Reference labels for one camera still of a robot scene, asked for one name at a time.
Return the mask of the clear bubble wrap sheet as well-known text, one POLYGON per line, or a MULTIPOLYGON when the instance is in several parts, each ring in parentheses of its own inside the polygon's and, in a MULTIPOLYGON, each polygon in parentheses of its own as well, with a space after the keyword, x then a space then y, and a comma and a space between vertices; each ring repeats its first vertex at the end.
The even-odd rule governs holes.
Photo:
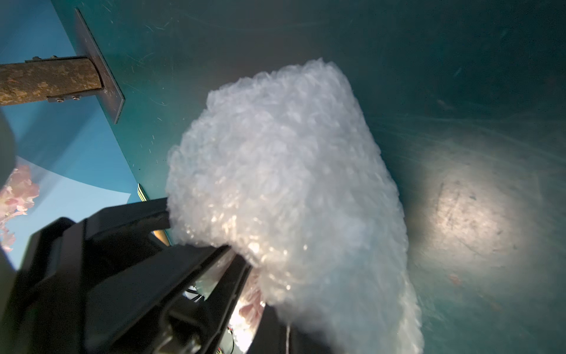
POLYGON ((281 320, 337 353, 423 351, 399 191, 334 63, 211 91, 168 165, 173 240, 230 246, 281 320))

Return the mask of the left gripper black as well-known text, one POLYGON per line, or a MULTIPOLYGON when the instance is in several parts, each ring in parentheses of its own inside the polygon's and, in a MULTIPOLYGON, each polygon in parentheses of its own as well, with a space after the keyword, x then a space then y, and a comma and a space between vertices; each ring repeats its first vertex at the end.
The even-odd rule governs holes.
POLYGON ((167 199, 60 218, 32 236, 1 319, 3 353, 215 353, 251 266, 239 255, 212 293, 186 291, 229 248, 164 247, 167 199))

